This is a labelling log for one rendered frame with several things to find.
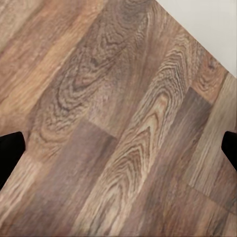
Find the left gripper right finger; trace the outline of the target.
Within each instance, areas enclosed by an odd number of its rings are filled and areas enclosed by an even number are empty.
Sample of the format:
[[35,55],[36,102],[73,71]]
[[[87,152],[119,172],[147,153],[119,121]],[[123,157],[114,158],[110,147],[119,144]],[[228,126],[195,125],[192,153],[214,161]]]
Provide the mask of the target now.
[[237,133],[226,131],[221,149],[237,171]]

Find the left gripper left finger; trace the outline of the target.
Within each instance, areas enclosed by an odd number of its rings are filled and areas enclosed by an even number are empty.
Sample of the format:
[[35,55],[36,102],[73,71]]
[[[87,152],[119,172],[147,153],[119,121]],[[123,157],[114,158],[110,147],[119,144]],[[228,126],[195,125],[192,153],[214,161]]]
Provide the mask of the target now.
[[25,150],[21,131],[0,137],[0,191]]

